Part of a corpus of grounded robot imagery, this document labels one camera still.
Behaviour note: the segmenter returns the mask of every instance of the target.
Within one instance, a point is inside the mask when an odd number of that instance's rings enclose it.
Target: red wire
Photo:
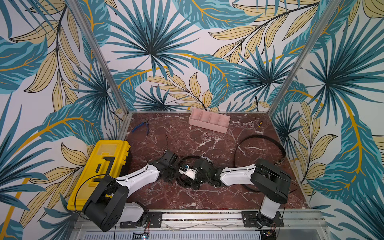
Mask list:
[[[151,224],[151,219],[149,219],[149,221],[148,221],[148,226],[145,227],[145,229],[144,229],[144,233],[145,233],[146,229],[148,228],[148,234],[149,234],[149,232],[150,232],[150,230],[149,230],[149,225],[150,225],[150,224]]]

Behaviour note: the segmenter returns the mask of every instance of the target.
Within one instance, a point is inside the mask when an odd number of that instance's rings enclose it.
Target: tropical leaf wallpaper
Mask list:
[[[271,116],[336,240],[384,239],[383,17],[382,0],[342,1]]]
[[[266,111],[328,2],[106,1],[94,32],[131,111]]]
[[[102,46],[107,5],[81,6]],[[1,0],[0,11],[0,239],[68,239],[66,199],[125,116],[64,0]]]

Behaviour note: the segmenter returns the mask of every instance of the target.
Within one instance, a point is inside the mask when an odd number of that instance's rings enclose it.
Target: yellow toolbox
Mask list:
[[[96,146],[73,189],[72,195],[68,201],[68,210],[75,211],[74,198],[79,187],[88,178],[99,174],[108,174],[111,177],[119,176],[122,166],[125,165],[130,147],[131,146],[127,141],[119,140],[100,140],[96,143]],[[94,177],[83,184],[76,198],[77,211],[83,209],[84,204],[103,177],[104,175]]]

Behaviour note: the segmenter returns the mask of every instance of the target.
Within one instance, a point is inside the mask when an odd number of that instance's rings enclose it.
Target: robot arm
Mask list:
[[[145,223],[143,208],[136,203],[126,204],[126,199],[159,178],[165,181],[176,178],[182,186],[196,190],[204,183],[215,187],[254,184],[265,194],[258,213],[260,226],[268,224],[275,217],[280,204],[287,202],[291,178],[264,159],[258,159],[250,166],[237,168],[214,168],[204,158],[197,159],[193,167],[180,166],[176,160],[177,155],[167,151],[159,160],[131,174],[116,179],[105,176],[85,203],[83,213],[104,232],[118,221]]]

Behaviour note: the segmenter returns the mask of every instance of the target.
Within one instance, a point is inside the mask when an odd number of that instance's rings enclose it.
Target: wire cutter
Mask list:
[[[149,123],[148,123],[148,120],[146,120],[146,121],[140,123],[139,125],[137,125],[136,127],[134,127],[133,130],[132,130],[132,133],[133,133],[134,131],[136,131],[137,129],[139,129],[139,128],[140,128],[141,126],[143,126],[144,124],[147,125],[147,136],[148,136],[148,134],[149,134]]]

